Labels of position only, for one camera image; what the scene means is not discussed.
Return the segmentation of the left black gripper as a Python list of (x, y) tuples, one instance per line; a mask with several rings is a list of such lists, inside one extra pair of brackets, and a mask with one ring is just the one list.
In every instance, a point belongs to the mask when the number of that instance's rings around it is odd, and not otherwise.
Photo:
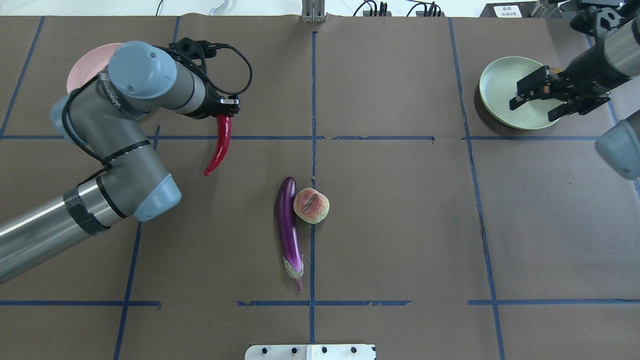
[(240, 112), (240, 99), (236, 96), (222, 96), (207, 81), (194, 80), (190, 98), (190, 118), (205, 119), (217, 116), (232, 118)]

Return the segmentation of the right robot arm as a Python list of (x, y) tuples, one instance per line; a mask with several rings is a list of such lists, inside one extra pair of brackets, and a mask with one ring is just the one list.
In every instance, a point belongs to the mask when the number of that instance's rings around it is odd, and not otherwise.
[(522, 77), (509, 108), (514, 111), (529, 102), (557, 100), (558, 105), (546, 115), (554, 122), (610, 105), (615, 124), (595, 141), (595, 150), (622, 178), (638, 180), (639, 14), (588, 9), (579, 12), (570, 27), (589, 35), (592, 46), (560, 71), (541, 65)]

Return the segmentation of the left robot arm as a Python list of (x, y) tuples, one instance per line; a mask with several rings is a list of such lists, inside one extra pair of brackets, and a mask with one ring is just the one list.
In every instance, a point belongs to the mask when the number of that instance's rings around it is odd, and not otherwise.
[(50, 119), (67, 141), (102, 168), (48, 203), (1, 226), (1, 282), (108, 231), (128, 217), (142, 223), (176, 206), (182, 194), (139, 121), (157, 109), (214, 117), (218, 139), (204, 174), (226, 156), (241, 90), (210, 80), (207, 59), (227, 43), (183, 38), (167, 47), (120, 44), (106, 66), (53, 105)]

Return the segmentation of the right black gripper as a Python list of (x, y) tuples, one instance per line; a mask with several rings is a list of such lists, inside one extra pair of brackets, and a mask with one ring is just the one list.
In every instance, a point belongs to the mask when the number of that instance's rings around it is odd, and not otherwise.
[(521, 99), (542, 99), (550, 87), (556, 100), (564, 101), (548, 112), (548, 121), (555, 122), (571, 114), (585, 116), (611, 100), (610, 92), (631, 80), (629, 74), (608, 60), (603, 47), (592, 47), (572, 60), (552, 82), (550, 66), (540, 66), (520, 79), (516, 94)]

